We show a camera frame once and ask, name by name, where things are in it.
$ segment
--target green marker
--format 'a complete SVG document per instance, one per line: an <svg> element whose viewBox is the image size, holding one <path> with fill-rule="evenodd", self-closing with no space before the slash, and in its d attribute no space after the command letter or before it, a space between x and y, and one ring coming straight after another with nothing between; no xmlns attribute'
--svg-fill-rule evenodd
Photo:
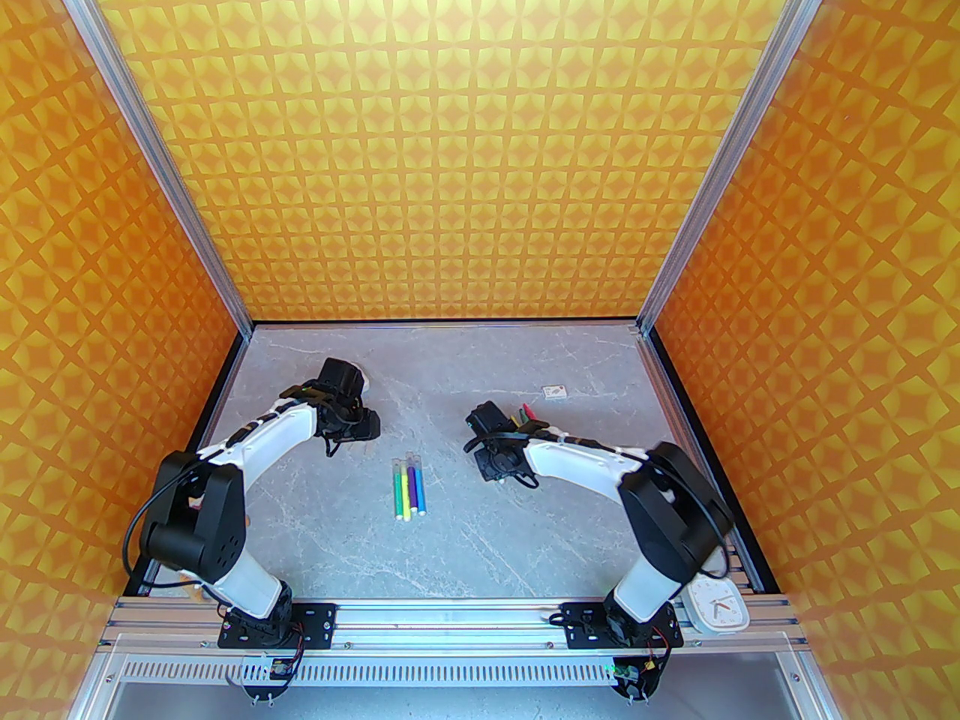
<svg viewBox="0 0 960 720"><path fill-rule="evenodd" d="M404 483L401 479L401 460L394 459L394 514L404 519Z"/></svg>

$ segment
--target clock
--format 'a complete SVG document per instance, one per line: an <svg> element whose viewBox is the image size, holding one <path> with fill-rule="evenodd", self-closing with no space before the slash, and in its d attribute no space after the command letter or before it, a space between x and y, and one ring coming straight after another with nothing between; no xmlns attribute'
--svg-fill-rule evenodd
<svg viewBox="0 0 960 720"><path fill-rule="evenodd" d="M705 635L726 635L745 630L750 613L731 579L711 579L698 573L679 594L690 623Z"/></svg>

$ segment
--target purple marker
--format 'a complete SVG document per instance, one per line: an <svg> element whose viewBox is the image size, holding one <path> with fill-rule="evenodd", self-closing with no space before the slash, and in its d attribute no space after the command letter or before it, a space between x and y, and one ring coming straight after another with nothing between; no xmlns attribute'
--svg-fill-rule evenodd
<svg viewBox="0 0 960 720"><path fill-rule="evenodd" d="M407 467L407 491L410 494L410 514L415 515L419 511L417 506L417 473L414 467Z"/></svg>

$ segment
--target vented metal panel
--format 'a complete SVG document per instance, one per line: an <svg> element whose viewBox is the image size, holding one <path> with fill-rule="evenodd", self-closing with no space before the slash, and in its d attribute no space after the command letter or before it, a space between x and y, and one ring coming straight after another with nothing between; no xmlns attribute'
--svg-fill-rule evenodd
<svg viewBox="0 0 960 720"><path fill-rule="evenodd" d="M122 679L132 683L216 686L227 679L247 686L280 685L270 679L273 657L218 655L127 656ZM614 661L576 658L332 658L307 657L298 686L610 686Z"/></svg>

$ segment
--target yellow patterned wallpaper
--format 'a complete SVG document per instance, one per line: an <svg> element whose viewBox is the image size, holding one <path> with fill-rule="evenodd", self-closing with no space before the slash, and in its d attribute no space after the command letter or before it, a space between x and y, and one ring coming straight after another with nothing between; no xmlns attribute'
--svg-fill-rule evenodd
<svg viewBox="0 0 960 720"><path fill-rule="evenodd" d="M635 315L785 0L100 0L254 319Z"/></svg>
<svg viewBox="0 0 960 720"><path fill-rule="evenodd" d="M960 717L960 0L826 0L658 322L851 720Z"/></svg>
<svg viewBox="0 0 960 720"><path fill-rule="evenodd" d="M59 0L0 0L0 714L62 717L234 327Z"/></svg>

